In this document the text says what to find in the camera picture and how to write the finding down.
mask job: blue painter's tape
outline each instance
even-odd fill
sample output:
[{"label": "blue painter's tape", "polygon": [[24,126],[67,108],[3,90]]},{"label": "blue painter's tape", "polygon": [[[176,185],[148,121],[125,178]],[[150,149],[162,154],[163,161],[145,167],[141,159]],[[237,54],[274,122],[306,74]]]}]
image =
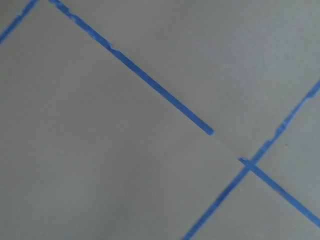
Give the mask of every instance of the blue painter's tape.
[{"label": "blue painter's tape", "polygon": [[[250,162],[247,159],[239,158],[245,166]],[[251,169],[255,175],[261,178],[266,184],[277,191],[285,200],[288,201],[292,206],[294,206],[300,213],[306,216],[311,222],[313,222],[318,228],[320,228],[320,219],[314,215],[309,209],[303,206],[297,199],[295,199],[291,194],[286,192],[278,183],[276,183],[271,177],[265,174],[259,167],[253,166]]]},{"label": "blue painter's tape", "polygon": [[261,148],[252,157],[251,161],[244,166],[244,168],[235,176],[235,178],[229,183],[229,185],[222,191],[218,198],[209,206],[204,214],[196,221],[196,223],[190,228],[182,240],[191,239],[202,227],[202,225],[210,218],[210,216],[217,210],[228,194],[240,183],[240,181],[247,175],[247,173],[255,166],[255,164],[261,159],[261,157],[269,150],[269,148],[276,142],[280,135],[286,130],[294,116],[299,109],[303,106],[307,99],[312,98],[320,89],[320,80],[311,88],[311,90],[305,95],[305,97],[297,104],[297,106],[290,112],[285,120],[275,130],[275,134],[272,139],[267,140]]},{"label": "blue painter's tape", "polygon": [[126,57],[119,50],[113,49],[109,41],[107,41],[103,36],[96,32],[91,26],[89,26],[85,21],[83,21],[77,15],[71,13],[69,8],[64,5],[59,0],[49,0],[53,3],[61,12],[72,19],[80,28],[86,31],[93,39],[110,51],[117,59],[119,59],[124,65],[131,69],[135,74],[142,78],[147,84],[149,84],[154,90],[161,94],[165,99],[167,99],[172,105],[174,105],[178,110],[180,110],[184,115],[186,115],[191,121],[198,125],[203,131],[209,135],[214,134],[214,130],[201,120],[197,115],[195,115],[191,110],[189,110],[185,105],[183,105],[178,99],[176,99],[171,93],[164,89],[159,83],[153,80],[148,74],[146,74],[141,68],[139,68],[135,63],[133,63],[128,57]]},{"label": "blue painter's tape", "polygon": [[30,0],[22,12],[15,17],[15,19],[10,23],[10,25],[1,33],[0,35],[0,45],[7,38],[7,36],[21,23],[24,17],[30,12],[30,10],[36,5],[38,0]]}]

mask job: torn tape edge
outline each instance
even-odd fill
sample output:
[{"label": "torn tape edge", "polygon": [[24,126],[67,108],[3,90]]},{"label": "torn tape edge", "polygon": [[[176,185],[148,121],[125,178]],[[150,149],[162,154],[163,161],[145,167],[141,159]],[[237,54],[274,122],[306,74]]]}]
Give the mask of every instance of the torn tape edge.
[{"label": "torn tape edge", "polygon": [[59,9],[68,18],[73,20],[88,35],[90,35],[93,39],[95,39],[98,43],[100,43],[109,52],[111,52],[117,59],[119,59],[124,65],[126,65],[141,79],[143,79],[147,84],[149,84],[154,90],[156,90],[160,95],[162,95],[165,99],[167,99],[173,106],[175,106],[180,112],[182,112],[185,116],[187,116],[198,127],[200,127],[208,135],[214,134],[215,131],[208,124],[206,124],[202,119],[200,119],[196,114],[194,114],[190,109],[188,109],[183,103],[181,103],[171,93],[169,93],[166,89],[164,89],[159,83],[153,80],[147,73],[145,73],[141,68],[139,68],[133,61],[131,61],[122,52],[112,48],[111,43],[107,39],[105,39],[97,31],[95,31],[79,16],[71,13],[69,8],[66,5],[64,5],[60,0],[48,0],[48,1],[51,2],[57,9]]},{"label": "torn tape edge", "polygon": [[22,9],[13,21],[6,27],[6,29],[0,34],[0,45],[8,37],[8,35],[21,23],[21,21],[28,15],[28,13],[34,8],[38,0],[30,0]]},{"label": "torn tape edge", "polygon": [[315,96],[320,89],[320,79],[310,89],[310,91],[304,96],[304,98],[295,106],[295,108],[289,113],[284,121],[275,130],[273,138],[267,140],[259,150],[251,158],[251,161],[244,166],[243,169],[233,178],[228,186],[220,193],[220,195],[214,200],[209,208],[203,213],[203,215],[195,222],[195,224],[188,230],[182,240],[191,239],[199,229],[207,222],[211,215],[218,209],[221,203],[226,199],[228,194],[241,182],[241,180],[248,174],[248,172],[256,165],[256,163],[262,158],[262,156],[269,150],[269,148],[277,141],[281,134],[287,129],[292,119],[298,113],[299,109],[304,103]]}]

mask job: tape strip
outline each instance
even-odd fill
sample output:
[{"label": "tape strip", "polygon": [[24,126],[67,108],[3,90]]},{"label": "tape strip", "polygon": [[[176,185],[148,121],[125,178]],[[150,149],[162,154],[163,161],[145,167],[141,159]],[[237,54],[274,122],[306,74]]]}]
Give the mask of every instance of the tape strip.
[{"label": "tape strip", "polygon": [[261,159],[261,157],[269,150],[269,148],[276,142],[280,135],[287,129],[288,125],[297,114],[299,109],[307,101],[312,98],[320,89],[320,79],[311,88],[311,90],[305,95],[305,97],[298,103],[298,105],[292,110],[292,112],[285,118],[285,120],[275,130],[275,134],[272,139],[267,140],[261,148],[252,157],[251,161],[244,166],[244,168],[235,176],[235,178],[229,183],[229,185],[223,190],[218,198],[209,206],[204,214],[196,221],[196,223],[190,228],[182,240],[191,239],[202,225],[210,218],[210,216],[218,209],[221,203],[225,200],[228,194],[240,183],[240,181],[247,175],[247,173],[255,166],[255,164]]},{"label": "tape strip", "polygon": [[[238,159],[244,165],[247,165],[250,161],[245,158]],[[306,216],[311,222],[313,222],[318,228],[320,228],[320,219],[314,215],[309,209],[303,206],[297,199],[291,194],[286,192],[278,183],[276,183],[271,177],[265,174],[259,167],[253,166],[251,169],[255,175],[261,178],[266,184],[268,184],[273,190],[277,191],[285,200],[294,206],[300,213]]]},{"label": "tape strip", "polygon": [[77,15],[71,13],[66,5],[64,5],[59,0],[49,0],[52,4],[56,6],[61,12],[63,12],[67,17],[73,20],[80,28],[82,28],[87,34],[89,34],[93,39],[105,47],[109,52],[111,52],[117,59],[119,59],[124,65],[131,69],[135,74],[142,78],[147,84],[149,84],[154,90],[161,94],[165,99],[167,99],[172,105],[174,105],[178,110],[180,110],[184,115],[186,115],[192,122],[198,125],[203,131],[208,135],[213,135],[214,130],[201,120],[197,115],[195,115],[191,110],[189,110],[185,105],[183,105],[178,99],[176,99],[171,93],[164,89],[159,83],[153,80],[148,74],[146,74],[141,68],[139,68],[134,62],[132,62],[128,57],[126,57],[119,50],[113,49],[109,41],[107,41],[103,36],[96,32],[91,26],[89,26],[85,21],[83,21]]},{"label": "tape strip", "polygon": [[36,5],[38,0],[30,0],[22,12],[18,14],[15,19],[10,23],[10,25],[1,33],[0,35],[0,45],[7,38],[7,36],[21,23],[24,17],[30,12],[30,10]]}]

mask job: blue tape line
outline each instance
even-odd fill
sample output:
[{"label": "blue tape line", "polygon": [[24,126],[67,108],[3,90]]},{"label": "blue tape line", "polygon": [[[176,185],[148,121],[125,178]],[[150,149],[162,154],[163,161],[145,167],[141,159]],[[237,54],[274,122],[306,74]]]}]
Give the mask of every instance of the blue tape line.
[{"label": "blue tape line", "polygon": [[171,93],[164,89],[159,83],[153,80],[148,74],[146,74],[141,68],[134,64],[128,57],[126,57],[119,50],[113,49],[109,41],[107,41],[103,36],[97,33],[91,26],[89,26],[85,21],[83,21],[77,15],[71,13],[69,8],[64,5],[59,0],[49,0],[54,4],[61,12],[63,12],[67,17],[73,20],[80,28],[86,31],[93,39],[110,51],[117,59],[119,59],[124,65],[135,72],[140,78],[142,78],[147,84],[149,84],[154,90],[161,94],[165,99],[167,99],[172,105],[174,105],[178,110],[180,110],[184,115],[186,115],[192,122],[198,125],[203,131],[208,135],[213,135],[214,130],[201,120],[197,115],[195,115],[191,110],[189,110],[185,105],[183,105],[178,99],[176,99]]},{"label": "blue tape line", "polygon": [[30,12],[30,10],[36,5],[38,0],[30,0],[22,12],[18,14],[10,25],[0,35],[0,45],[7,38],[7,36],[18,26],[18,24],[24,19],[24,17]]},{"label": "blue tape line", "polygon": [[190,228],[182,240],[191,239],[202,225],[210,218],[210,216],[217,210],[220,204],[224,201],[227,195],[240,183],[240,181],[247,175],[247,173],[255,166],[255,164],[261,159],[261,157],[269,150],[269,148],[275,143],[280,135],[286,130],[294,116],[299,109],[303,106],[307,99],[312,98],[320,89],[320,79],[311,88],[311,90],[305,95],[305,97],[298,103],[298,105],[292,110],[292,112],[285,118],[285,120],[276,129],[274,137],[267,140],[261,148],[255,153],[251,161],[244,166],[244,168],[235,176],[235,178],[229,183],[229,185],[222,191],[218,198],[209,206],[204,214],[196,221],[196,223]]},{"label": "blue tape line", "polygon": [[[247,165],[250,161],[244,158],[238,159],[244,165]],[[276,183],[271,177],[265,174],[259,167],[253,166],[251,169],[255,175],[261,178],[266,184],[277,191],[285,200],[288,201],[292,206],[294,206],[300,213],[306,216],[311,222],[313,222],[318,228],[320,228],[320,219],[314,215],[309,209],[303,206],[297,199],[295,199],[291,194],[286,192],[278,183]]]}]

